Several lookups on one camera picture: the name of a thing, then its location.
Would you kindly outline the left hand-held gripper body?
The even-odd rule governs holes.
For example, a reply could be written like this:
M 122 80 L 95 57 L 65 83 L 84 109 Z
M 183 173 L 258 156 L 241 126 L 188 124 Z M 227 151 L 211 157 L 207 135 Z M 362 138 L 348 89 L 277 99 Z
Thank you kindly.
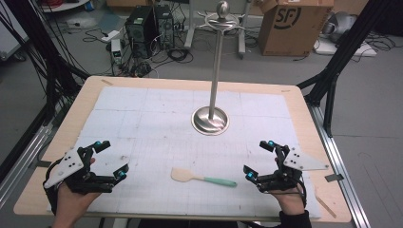
M 74 193 L 110 193 L 114 186 L 104 185 L 107 176 L 97 176 L 90 171 L 92 156 L 86 154 L 85 147 L 68 151 L 47 171 L 44 188 L 50 190 L 64 182 Z

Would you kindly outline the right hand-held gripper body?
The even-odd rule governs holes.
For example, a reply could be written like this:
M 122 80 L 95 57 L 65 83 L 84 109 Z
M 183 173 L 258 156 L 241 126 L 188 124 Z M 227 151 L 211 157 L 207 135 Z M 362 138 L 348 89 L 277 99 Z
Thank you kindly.
M 296 148 L 280 145 L 277 155 L 278 169 L 271 175 L 259 176 L 256 184 L 260 192 L 287 190 L 295 188 L 300 181 L 302 172 L 306 170 L 326 170 L 329 165 Z

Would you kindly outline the person's left hand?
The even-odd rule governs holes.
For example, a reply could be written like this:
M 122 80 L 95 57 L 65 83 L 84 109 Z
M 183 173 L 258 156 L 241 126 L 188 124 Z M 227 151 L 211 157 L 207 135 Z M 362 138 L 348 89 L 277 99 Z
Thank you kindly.
M 76 220 L 86 213 L 89 205 L 100 197 L 100 193 L 85 195 L 73 193 L 65 183 L 58 188 L 58 205 L 55 219 Z

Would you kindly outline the person's right hand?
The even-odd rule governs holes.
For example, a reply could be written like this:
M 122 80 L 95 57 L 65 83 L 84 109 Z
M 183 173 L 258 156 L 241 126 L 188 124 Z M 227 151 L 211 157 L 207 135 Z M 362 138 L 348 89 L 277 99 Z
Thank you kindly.
M 284 191 L 276 190 L 272 192 L 278 201 L 281 211 L 288 216 L 296 216 L 305 213 L 305 207 L 299 191 L 296 188 Z

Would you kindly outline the thin wooden stick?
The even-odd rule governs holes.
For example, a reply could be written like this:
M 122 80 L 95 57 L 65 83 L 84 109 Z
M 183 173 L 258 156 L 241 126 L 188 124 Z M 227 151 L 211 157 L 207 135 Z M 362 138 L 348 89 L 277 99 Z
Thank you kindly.
M 322 199 L 320 196 L 316 195 L 317 202 L 334 218 L 336 219 L 337 215 L 332 210 L 332 208 Z

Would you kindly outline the white gridded mat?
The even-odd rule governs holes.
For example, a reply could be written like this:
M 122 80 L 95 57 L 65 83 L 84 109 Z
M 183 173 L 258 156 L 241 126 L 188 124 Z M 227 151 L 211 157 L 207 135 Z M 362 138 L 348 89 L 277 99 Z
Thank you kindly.
M 208 92 L 200 90 L 105 87 L 74 145 L 109 141 L 92 171 L 110 176 L 125 164 L 129 170 L 112 192 L 91 204 L 90 212 L 221 219 L 276 216 L 276 199 L 247 180 L 243 166 L 261 175 L 276 170 L 275 154 L 261 148 L 261 141 L 299 148 L 284 96 L 219 93 L 217 105 L 228 114 L 229 126 L 218 136 L 205 136 L 191 124 L 193 112 L 208 100 Z M 238 185 L 176 181 L 171 178 L 173 167 Z

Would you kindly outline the tall metal hanging stand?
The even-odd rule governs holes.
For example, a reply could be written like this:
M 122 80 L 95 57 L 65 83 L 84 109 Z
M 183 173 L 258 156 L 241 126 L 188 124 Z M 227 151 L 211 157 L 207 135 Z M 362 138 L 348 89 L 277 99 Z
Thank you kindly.
M 229 3 L 225 0 L 220 0 L 216 5 L 215 13 L 204 15 L 204 24 L 202 26 L 211 28 L 216 32 L 213 75 L 209 106 L 202 106 L 195 110 L 191 117 L 191 123 L 199 133 L 206 136 L 217 136 L 222 134 L 229 126 L 228 115 L 216 106 L 223 38 L 226 31 L 241 29 L 241 26 L 238 17 L 230 13 Z

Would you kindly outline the white power strip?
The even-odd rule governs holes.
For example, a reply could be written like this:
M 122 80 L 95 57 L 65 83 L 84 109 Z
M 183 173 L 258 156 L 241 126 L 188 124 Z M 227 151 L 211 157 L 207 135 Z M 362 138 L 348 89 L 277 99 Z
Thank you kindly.
M 118 36 L 120 32 L 118 30 L 112 30 L 107 36 L 102 37 L 101 40 L 105 43 L 109 42 L 110 40 L 114 39 Z

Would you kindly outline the grey metal stand leg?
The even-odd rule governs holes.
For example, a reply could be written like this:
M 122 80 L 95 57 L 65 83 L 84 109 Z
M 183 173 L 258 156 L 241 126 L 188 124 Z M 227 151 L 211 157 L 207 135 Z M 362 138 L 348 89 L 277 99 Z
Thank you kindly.
M 244 9 L 240 12 L 239 20 L 240 25 L 243 29 L 239 29 L 238 33 L 238 56 L 240 59 L 243 59 L 244 54 L 246 52 L 246 45 L 245 45 L 245 26 L 248 21 L 249 10 L 251 8 L 252 0 L 244 0 Z
M 194 32 L 195 32 L 195 23 L 194 23 L 194 11 L 195 11 L 195 1 L 196 0 L 189 0 L 189 10 L 188 10 L 188 19 L 189 19 L 189 26 L 186 34 L 186 39 L 184 42 L 184 47 L 186 49 L 191 49 Z

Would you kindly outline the large black computer tower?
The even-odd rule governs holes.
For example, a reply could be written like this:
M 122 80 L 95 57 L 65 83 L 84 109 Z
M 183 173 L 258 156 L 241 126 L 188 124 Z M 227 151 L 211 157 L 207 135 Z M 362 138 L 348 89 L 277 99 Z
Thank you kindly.
M 151 42 L 157 37 L 153 7 L 136 6 L 125 21 L 125 30 L 134 56 L 149 58 Z

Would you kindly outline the slim black computer tower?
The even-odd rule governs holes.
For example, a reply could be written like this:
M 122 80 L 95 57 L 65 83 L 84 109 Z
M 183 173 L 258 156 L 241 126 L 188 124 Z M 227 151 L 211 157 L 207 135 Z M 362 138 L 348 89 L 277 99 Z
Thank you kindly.
M 171 49 L 175 45 L 173 16 L 168 5 L 156 5 L 154 7 L 156 24 L 159 32 L 161 49 Z

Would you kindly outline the grey rounded device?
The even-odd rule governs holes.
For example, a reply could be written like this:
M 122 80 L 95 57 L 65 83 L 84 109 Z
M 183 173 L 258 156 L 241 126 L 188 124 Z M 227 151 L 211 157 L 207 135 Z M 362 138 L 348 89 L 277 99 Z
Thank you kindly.
M 356 16 L 345 11 L 331 13 L 325 22 L 322 33 L 332 42 L 337 43 L 342 35 L 350 30 L 356 21 Z

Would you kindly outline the white round table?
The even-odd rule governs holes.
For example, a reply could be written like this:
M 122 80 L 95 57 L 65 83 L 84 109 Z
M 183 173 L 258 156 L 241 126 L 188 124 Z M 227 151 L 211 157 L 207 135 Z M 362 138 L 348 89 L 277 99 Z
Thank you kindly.
M 58 11 L 64 11 L 64 10 L 72 10 L 72 9 L 76 9 L 78 7 L 82 7 L 88 1 L 89 0 L 78 0 L 77 2 L 64 1 L 62 4 L 56 5 L 56 6 L 41 5 L 40 9 L 43 12 L 58 12 Z

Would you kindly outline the aluminium rail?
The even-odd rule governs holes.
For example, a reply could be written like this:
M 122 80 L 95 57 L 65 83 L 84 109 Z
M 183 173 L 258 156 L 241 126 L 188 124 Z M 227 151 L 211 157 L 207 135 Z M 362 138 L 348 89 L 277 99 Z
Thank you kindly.
M 323 124 L 324 114 L 319 107 L 308 106 L 312 119 L 316 125 L 318 135 L 324 145 L 326 154 L 336 175 L 342 176 L 336 179 L 343 197 L 352 216 L 355 228 L 372 228 L 359 197 L 355 191 L 354 185 L 351 181 L 348 170 L 344 164 L 343 159 L 339 153 L 336 142 L 333 137 L 329 137 Z
M 22 146 L 21 154 L 10 168 L 5 178 L 0 182 L 0 210 L 7 203 L 11 193 L 18 182 L 28 171 L 30 164 L 39 154 L 49 135 L 52 133 L 52 126 L 40 126 L 36 131 L 28 135 L 28 142 Z

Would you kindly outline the black metal frame strut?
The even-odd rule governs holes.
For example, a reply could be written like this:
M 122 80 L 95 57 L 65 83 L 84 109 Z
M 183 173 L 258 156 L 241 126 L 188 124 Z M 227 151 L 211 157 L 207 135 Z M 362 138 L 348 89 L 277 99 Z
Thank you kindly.
M 346 47 L 348 45 L 360 45 L 364 42 L 372 28 L 387 11 L 387 8 L 392 2 L 393 0 L 369 0 L 363 11 L 358 15 L 352 28 L 340 42 L 340 46 L 342 46 L 343 49 L 340 48 L 333 55 L 327 66 L 316 76 L 297 84 L 299 89 L 308 86 L 313 87 L 311 91 L 304 96 L 305 102 L 310 106 L 319 107 L 322 98 L 326 97 L 323 126 L 329 137 L 333 137 L 332 118 L 337 79 L 344 67 L 347 66 L 354 56 L 354 51 L 347 51 Z

